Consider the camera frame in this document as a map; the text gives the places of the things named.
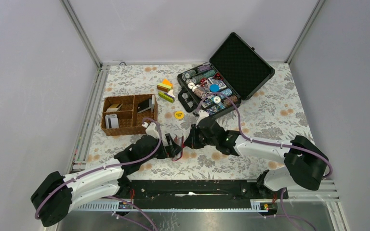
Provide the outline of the black VIP card stack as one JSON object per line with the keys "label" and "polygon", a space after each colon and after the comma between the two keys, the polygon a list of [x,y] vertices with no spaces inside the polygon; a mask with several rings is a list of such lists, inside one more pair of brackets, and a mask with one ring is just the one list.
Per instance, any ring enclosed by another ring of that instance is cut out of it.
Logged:
{"label": "black VIP card stack", "polygon": [[155,108],[155,95],[152,95],[150,99],[144,100],[137,105],[137,113],[143,113],[145,111],[154,112]]}

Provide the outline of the red card holder wallet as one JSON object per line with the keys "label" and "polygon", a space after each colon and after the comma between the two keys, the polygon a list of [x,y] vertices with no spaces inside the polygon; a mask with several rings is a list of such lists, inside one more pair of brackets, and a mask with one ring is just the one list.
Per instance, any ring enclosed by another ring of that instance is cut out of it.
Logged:
{"label": "red card holder wallet", "polygon": [[175,136],[174,142],[176,144],[175,147],[176,156],[172,159],[172,161],[176,162],[183,157],[184,136]]}

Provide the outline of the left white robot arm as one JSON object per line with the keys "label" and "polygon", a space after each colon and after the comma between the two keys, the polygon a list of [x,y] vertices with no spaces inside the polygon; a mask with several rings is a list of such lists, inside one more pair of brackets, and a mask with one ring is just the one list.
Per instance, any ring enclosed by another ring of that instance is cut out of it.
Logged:
{"label": "left white robot arm", "polygon": [[103,164],[66,175],[50,173],[30,198],[35,219],[49,227],[82,204],[113,195],[126,197],[130,193],[128,175],[150,159],[175,158],[181,153],[183,145],[176,144],[170,134],[165,135],[167,144],[163,144],[159,123],[144,125],[145,135]]}

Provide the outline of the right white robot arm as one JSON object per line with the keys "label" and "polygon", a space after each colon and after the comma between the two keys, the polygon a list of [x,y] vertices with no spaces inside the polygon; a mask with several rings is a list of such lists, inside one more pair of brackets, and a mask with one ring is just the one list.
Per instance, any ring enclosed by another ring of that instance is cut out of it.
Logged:
{"label": "right white robot arm", "polygon": [[191,125],[184,145],[191,149],[212,146],[225,155],[251,155],[283,163],[284,167],[266,170],[258,177],[257,192],[263,198],[294,185],[317,191],[330,168],[327,156],[304,136],[297,135],[291,141],[245,138],[240,131],[225,130],[211,117]]}

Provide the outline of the playing card deck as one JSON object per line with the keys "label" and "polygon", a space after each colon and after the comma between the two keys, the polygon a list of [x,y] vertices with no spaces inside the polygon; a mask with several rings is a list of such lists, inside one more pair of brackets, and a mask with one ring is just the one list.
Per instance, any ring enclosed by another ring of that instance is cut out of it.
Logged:
{"label": "playing card deck", "polygon": [[227,87],[226,84],[221,79],[216,79],[214,77],[208,78],[208,82],[210,84],[217,84],[220,87],[220,90],[223,90]]}

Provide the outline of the white card stack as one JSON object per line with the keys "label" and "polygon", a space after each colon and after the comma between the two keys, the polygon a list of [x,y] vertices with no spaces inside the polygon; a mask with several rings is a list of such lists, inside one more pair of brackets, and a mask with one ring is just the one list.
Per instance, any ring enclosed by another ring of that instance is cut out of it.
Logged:
{"label": "white card stack", "polygon": [[117,114],[105,115],[106,129],[119,128],[119,119]]}

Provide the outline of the gold card stack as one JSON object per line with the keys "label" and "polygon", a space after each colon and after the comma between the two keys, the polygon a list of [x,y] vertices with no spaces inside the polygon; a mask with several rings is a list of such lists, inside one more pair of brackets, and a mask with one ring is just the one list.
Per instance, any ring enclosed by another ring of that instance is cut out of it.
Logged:
{"label": "gold card stack", "polygon": [[122,105],[123,105],[122,103],[112,104],[107,108],[106,113],[117,112],[121,109]]}

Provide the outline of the yellow big blind button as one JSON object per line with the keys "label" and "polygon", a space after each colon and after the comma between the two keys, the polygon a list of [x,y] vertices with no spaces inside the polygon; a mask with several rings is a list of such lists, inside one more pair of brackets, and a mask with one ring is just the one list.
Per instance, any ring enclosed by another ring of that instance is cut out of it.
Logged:
{"label": "yellow big blind button", "polygon": [[183,119],[183,118],[184,118],[184,116],[185,116],[185,114],[184,114],[184,112],[183,112],[183,111],[176,111],[176,112],[174,113],[174,117],[175,117],[176,119],[178,119],[178,120]]}

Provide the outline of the green purple toy block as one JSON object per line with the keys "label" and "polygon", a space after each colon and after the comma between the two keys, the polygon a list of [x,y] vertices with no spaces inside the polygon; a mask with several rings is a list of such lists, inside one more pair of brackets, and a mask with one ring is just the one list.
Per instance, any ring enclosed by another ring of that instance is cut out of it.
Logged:
{"label": "green purple toy block", "polygon": [[175,95],[173,93],[173,90],[169,90],[168,92],[159,90],[158,92],[159,97],[163,98],[164,100],[174,103],[175,102]]}

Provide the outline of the blue dealer chip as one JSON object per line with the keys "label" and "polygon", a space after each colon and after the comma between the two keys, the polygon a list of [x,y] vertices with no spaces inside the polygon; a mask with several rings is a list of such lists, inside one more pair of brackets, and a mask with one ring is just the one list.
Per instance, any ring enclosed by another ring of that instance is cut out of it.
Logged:
{"label": "blue dealer chip", "polygon": [[211,84],[210,85],[210,91],[211,92],[219,92],[220,87],[217,84]]}

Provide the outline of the brown wicker basket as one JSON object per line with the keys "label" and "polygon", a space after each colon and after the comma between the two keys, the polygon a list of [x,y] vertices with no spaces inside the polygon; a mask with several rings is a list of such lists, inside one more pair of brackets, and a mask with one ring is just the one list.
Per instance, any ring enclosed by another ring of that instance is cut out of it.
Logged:
{"label": "brown wicker basket", "polygon": [[[153,100],[154,109],[141,112],[138,107],[147,100]],[[114,104],[121,104],[120,110],[108,112],[107,109]],[[106,115],[117,115],[119,127],[108,128]],[[104,99],[100,128],[107,136],[145,134],[144,118],[158,120],[158,103],[154,94],[109,96]]]}

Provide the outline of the orange brown toy block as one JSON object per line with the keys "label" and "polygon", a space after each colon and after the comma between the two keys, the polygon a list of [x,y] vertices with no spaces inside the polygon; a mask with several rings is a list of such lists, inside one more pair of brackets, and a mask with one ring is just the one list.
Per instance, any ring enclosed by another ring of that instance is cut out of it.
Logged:
{"label": "orange brown toy block", "polygon": [[157,84],[157,89],[159,91],[168,93],[173,89],[173,84],[169,80],[163,79],[160,83]]}

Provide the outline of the floral tablecloth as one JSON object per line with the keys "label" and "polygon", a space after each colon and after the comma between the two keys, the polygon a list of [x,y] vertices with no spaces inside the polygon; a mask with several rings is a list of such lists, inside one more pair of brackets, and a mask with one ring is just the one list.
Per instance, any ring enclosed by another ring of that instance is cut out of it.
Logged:
{"label": "floral tablecloth", "polygon": [[[178,74],[191,69],[190,64],[166,65],[114,65],[105,83],[104,97],[157,94],[157,84],[167,79],[173,84],[174,93],[180,91]],[[271,140],[292,140],[296,135],[312,139],[312,134],[287,64],[274,64],[275,75],[254,95],[243,101],[238,112],[218,118],[225,129],[240,129],[248,137]],[[186,137],[197,118],[185,113],[181,119],[175,113],[184,108],[178,100],[170,103],[157,97],[158,122],[163,134]],[[88,151],[88,168],[112,158],[139,139],[139,135],[107,136],[96,121]],[[255,179],[264,170],[282,167],[281,163],[254,156],[227,156],[214,147],[192,150],[185,148],[178,161],[152,159],[144,163],[132,180],[228,180]]]}

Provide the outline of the black poker chip case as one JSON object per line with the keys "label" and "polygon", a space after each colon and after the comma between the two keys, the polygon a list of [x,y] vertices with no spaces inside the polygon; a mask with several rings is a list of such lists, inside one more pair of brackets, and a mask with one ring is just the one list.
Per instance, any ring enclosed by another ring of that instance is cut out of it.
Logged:
{"label": "black poker chip case", "polygon": [[[274,68],[232,32],[207,63],[178,74],[181,90],[177,98],[189,113],[196,112],[202,104],[202,110],[220,118],[234,109],[233,103],[240,106],[250,99],[274,74]],[[210,77],[221,79],[227,87],[211,92]]]}

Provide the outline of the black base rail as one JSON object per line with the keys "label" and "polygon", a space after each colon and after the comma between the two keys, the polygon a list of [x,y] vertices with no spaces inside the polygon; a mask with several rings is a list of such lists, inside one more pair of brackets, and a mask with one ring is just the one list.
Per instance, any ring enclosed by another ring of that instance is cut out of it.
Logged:
{"label": "black base rail", "polygon": [[142,209],[249,209],[251,201],[289,197],[254,180],[132,180],[116,196]]}

